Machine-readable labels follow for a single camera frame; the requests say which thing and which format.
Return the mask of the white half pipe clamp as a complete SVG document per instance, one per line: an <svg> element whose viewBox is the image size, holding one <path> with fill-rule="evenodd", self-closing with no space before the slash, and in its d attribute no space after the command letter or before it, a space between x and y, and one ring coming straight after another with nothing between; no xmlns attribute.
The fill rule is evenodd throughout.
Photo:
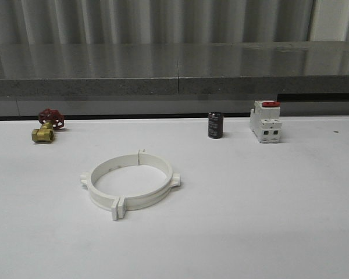
<svg viewBox="0 0 349 279"><path fill-rule="evenodd" d="M93 203L112 214L117 221L124 217L128 197L136 196L143 187L145 167L138 164L138 155L123 155L99 164L89 172L82 173L81 183L87 188Z"/></svg>
<svg viewBox="0 0 349 279"><path fill-rule="evenodd" d="M160 156L139 151L122 156L124 174L117 206L118 218L127 211L152 206L165 198L173 187L181 185L181 176Z"/></svg>

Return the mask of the brass valve red handwheel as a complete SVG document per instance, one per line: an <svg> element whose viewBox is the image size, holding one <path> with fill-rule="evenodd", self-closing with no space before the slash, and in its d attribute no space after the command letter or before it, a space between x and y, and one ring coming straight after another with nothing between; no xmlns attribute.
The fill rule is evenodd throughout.
<svg viewBox="0 0 349 279"><path fill-rule="evenodd" d="M38 121L41 127L32 131L32 140L34 142L52 142L54 131L64 127L65 117L58 110L48 108L38 114Z"/></svg>

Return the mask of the white circuit breaker red switch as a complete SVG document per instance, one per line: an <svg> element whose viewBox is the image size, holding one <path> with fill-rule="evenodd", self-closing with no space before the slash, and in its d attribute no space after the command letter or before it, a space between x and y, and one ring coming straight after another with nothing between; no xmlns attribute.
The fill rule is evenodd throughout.
<svg viewBox="0 0 349 279"><path fill-rule="evenodd" d="M260 143L278 143L282 134L280 102L255 101L250 113L250 129Z"/></svg>

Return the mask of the grey stone counter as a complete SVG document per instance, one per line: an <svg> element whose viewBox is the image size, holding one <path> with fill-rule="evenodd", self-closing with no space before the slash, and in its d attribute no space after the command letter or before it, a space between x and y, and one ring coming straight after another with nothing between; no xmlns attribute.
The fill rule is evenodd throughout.
<svg viewBox="0 0 349 279"><path fill-rule="evenodd" d="M349 42L0 45L0 119L349 115Z"/></svg>

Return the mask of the black cylindrical capacitor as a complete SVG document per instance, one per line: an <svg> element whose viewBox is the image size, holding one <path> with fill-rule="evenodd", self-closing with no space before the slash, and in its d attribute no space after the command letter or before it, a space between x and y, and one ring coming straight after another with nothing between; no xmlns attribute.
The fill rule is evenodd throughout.
<svg viewBox="0 0 349 279"><path fill-rule="evenodd" d="M208 113L208 137L219 139L223 137L223 113L209 112Z"/></svg>

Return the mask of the white pleated curtain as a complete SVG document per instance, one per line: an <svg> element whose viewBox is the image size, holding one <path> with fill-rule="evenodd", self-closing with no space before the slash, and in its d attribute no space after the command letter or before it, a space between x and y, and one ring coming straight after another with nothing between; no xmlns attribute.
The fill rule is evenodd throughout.
<svg viewBox="0 0 349 279"><path fill-rule="evenodd" d="M0 45L294 41L349 41L349 1L0 1Z"/></svg>

